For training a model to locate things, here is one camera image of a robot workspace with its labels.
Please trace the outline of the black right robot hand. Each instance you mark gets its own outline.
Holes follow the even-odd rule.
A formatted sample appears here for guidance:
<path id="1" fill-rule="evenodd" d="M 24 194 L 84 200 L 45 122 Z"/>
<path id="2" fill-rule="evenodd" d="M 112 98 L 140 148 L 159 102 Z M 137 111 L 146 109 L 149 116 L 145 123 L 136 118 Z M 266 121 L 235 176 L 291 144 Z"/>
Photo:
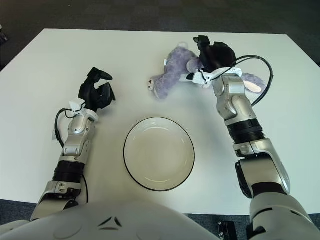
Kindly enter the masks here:
<path id="1" fill-rule="evenodd" d="M 215 41 L 211 45 L 206 35 L 196 36 L 193 41 L 200 51 L 199 60 L 204 72 L 212 73 L 220 68 L 230 68 L 236 64 L 236 54 L 227 44 Z"/>

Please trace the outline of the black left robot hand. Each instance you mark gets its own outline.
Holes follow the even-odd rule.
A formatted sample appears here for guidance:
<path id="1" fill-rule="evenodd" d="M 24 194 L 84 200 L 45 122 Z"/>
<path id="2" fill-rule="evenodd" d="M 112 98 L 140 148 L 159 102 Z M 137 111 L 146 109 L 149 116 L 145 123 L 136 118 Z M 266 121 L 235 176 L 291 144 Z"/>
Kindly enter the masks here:
<path id="1" fill-rule="evenodd" d="M 100 80 L 111 81 L 113 77 L 96 67 L 93 67 L 87 74 L 87 79 L 80 86 L 78 98 L 85 101 L 85 109 L 97 112 L 99 109 L 108 107 L 112 101 L 116 101 L 116 96 L 110 83 L 105 83 L 95 88 L 95 84 Z"/>

